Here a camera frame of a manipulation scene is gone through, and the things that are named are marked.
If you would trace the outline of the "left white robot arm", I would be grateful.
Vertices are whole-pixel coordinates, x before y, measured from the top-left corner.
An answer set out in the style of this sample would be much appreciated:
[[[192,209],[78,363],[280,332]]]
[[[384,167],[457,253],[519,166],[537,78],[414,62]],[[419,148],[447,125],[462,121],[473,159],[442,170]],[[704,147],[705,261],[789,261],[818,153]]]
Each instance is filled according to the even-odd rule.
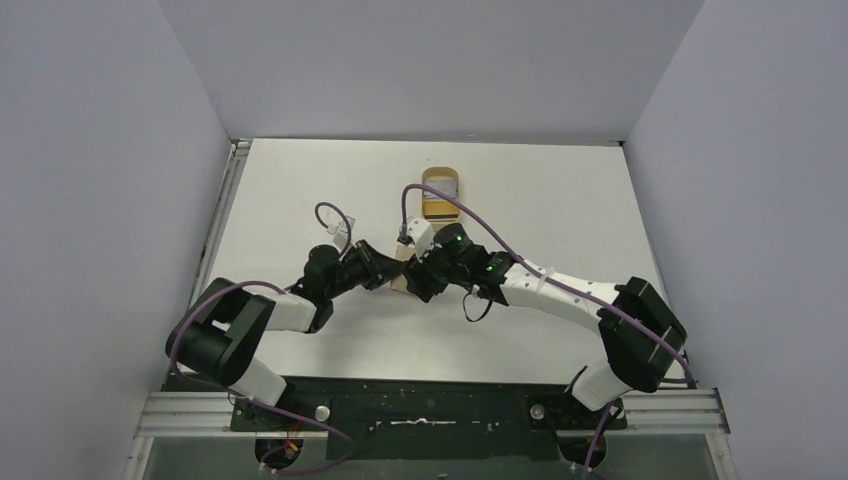
[[[314,247],[290,289],[219,277],[174,327],[166,355],[173,368],[186,366],[213,386],[258,401],[259,419],[283,429],[295,419],[297,404],[284,394],[285,379],[256,357],[264,333],[316,333],[333,314],[335,298],[356,287],[375,290],[402,269],[402,261],[358,241],[347,253],[331,245]]]

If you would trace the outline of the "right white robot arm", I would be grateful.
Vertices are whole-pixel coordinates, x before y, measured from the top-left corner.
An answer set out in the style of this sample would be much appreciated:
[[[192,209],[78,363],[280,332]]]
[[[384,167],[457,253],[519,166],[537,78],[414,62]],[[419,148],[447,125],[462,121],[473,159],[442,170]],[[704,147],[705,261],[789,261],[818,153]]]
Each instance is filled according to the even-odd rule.
[[[459,223],[434,230],[412,219],[401,227],[399,241],[414,250],[404,276],[408,292],[423,302],[454,285],[489,305],[533,309],[600,338],[604,358],[582,367],[562,400],[563,416],[574,426],[590,425],[625,393],[657,391],[687,339],[668,304],[642,278],[616,284],[565,275],[506,251],[489,252]]]

